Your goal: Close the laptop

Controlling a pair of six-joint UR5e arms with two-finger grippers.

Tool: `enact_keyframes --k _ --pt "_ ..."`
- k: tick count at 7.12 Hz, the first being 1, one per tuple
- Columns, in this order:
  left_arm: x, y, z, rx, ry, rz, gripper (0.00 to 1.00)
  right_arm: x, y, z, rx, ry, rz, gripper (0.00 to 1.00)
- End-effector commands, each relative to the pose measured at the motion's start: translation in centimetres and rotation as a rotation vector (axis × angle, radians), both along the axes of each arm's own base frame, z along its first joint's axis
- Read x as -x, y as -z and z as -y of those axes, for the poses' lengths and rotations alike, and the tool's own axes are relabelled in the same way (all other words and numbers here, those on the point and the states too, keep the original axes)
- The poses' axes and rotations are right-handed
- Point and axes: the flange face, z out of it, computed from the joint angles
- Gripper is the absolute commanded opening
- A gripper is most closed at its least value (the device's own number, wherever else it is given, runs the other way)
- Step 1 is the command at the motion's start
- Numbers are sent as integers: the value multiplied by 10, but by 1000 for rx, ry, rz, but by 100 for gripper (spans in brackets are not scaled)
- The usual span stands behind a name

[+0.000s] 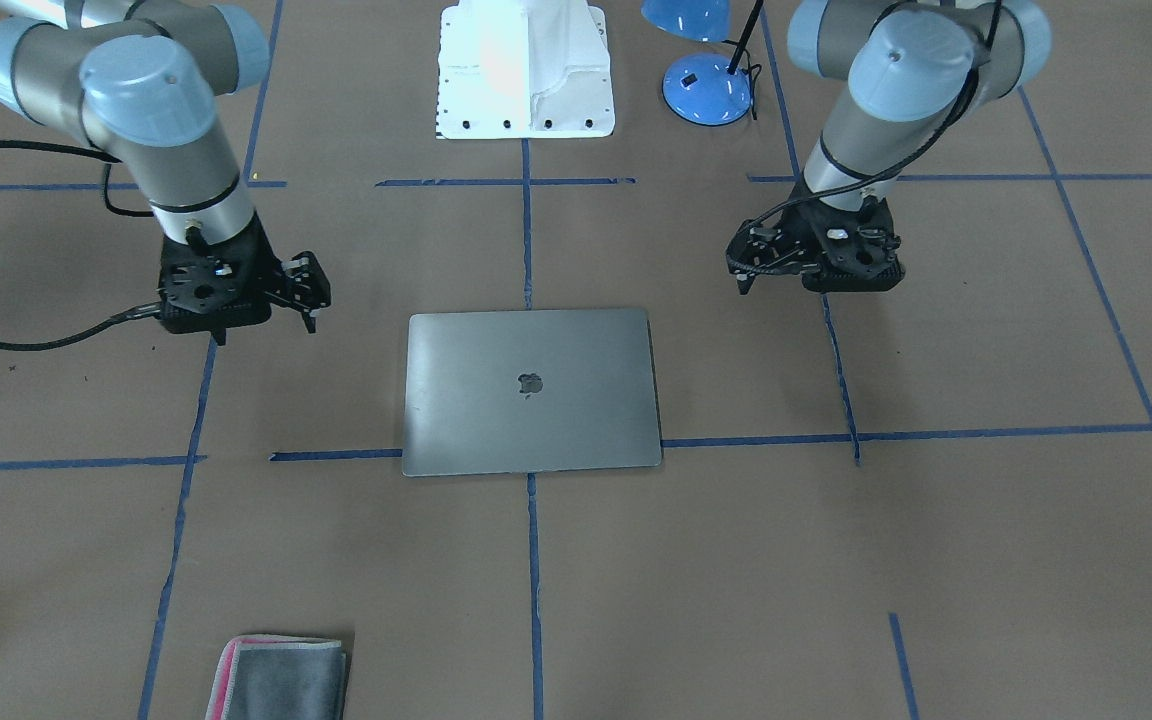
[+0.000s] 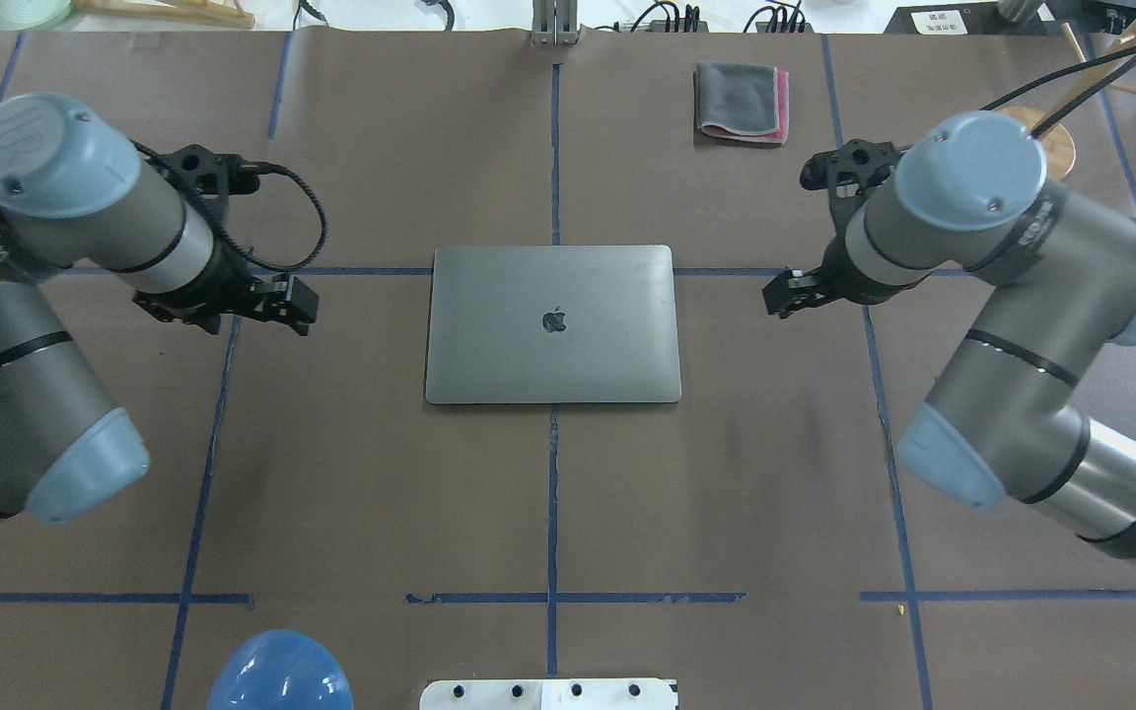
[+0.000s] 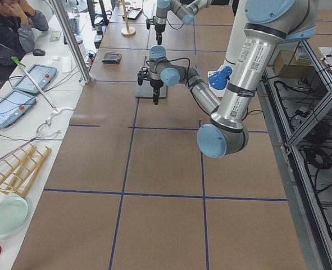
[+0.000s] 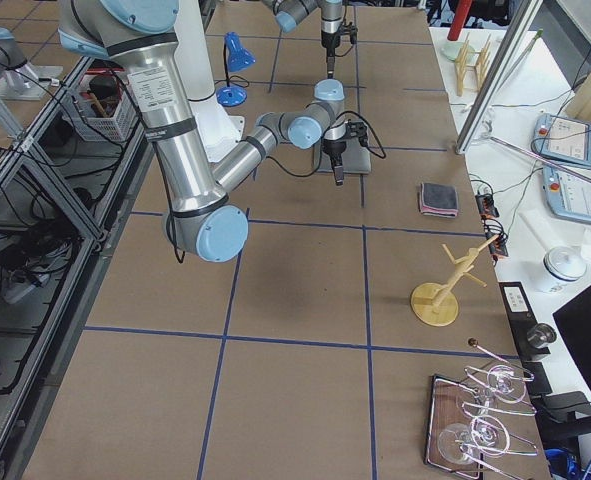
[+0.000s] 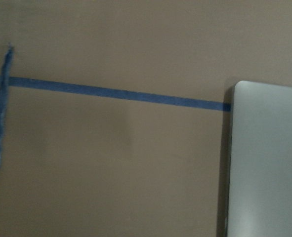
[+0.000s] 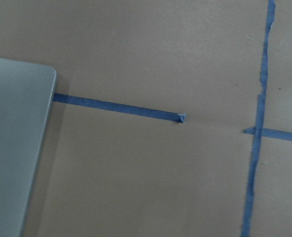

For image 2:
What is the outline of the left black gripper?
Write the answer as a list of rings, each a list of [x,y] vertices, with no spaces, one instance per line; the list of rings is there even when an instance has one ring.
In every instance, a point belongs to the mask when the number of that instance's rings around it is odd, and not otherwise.
[[[154,320],[179,320],[202,328],[208,335],[217,335],[222,315],[235,314],[247,304],[257,282],[242,257],[233,251],[214,251],[185,286],[161,295],[135,291],[132,302]]]

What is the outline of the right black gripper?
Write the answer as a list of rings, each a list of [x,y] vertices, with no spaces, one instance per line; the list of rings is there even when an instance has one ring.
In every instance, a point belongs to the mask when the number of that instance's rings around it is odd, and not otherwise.
[[[879,304],[924,282],[924,269],[892,262],[866,237],[833,239],[822,254],[819,272],[829,295],[858,304]],[[819,309],[830,301],[822,293],[822,279],[815,272],[780,272],[763,289],[766,309],[787,319],[791,315]]]

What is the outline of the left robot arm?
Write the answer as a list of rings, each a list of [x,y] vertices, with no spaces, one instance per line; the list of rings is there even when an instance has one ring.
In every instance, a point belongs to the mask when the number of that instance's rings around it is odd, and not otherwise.
[[[55,93],[0,105],[0,523],[62,525],[148,471],[114,400],[40,284],[87,259],[154,318],[216,326],[254,279],[130,137]]]

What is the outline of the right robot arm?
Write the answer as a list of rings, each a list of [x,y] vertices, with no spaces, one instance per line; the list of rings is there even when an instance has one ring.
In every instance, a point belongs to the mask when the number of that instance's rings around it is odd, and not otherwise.
[[[1136,346],[1136,219],[1050,178],[1004,112],[947,118],[900,149],[808,158],[835,234],[813,269],[763,289],[779,318],[879,304],[952,262],[992,287],[897,441],[907,470],[974,511],[1014,499],[1136,566],[1136,441],[1070,404],[1108,343]]]

